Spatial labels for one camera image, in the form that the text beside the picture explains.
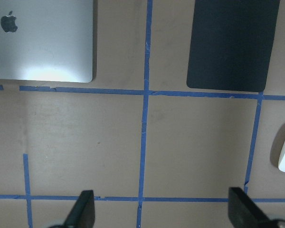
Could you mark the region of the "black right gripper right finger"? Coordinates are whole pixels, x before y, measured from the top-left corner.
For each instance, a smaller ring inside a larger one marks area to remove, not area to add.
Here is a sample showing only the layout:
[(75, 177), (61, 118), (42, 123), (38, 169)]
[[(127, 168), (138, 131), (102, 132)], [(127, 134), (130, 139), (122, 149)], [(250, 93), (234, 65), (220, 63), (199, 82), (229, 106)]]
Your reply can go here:
[(239, 187), (228, 189), (228, 218), (234, 228), (270, 228), (272, 221)]

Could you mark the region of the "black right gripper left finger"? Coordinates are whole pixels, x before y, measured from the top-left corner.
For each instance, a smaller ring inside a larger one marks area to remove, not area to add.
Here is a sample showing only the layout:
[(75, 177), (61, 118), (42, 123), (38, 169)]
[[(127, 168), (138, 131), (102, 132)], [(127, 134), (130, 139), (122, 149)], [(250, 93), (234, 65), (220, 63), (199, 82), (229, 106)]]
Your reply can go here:
[(93, 228), (95, 201), (93, 190), (84, 190), (64, 221), (65, 228)]

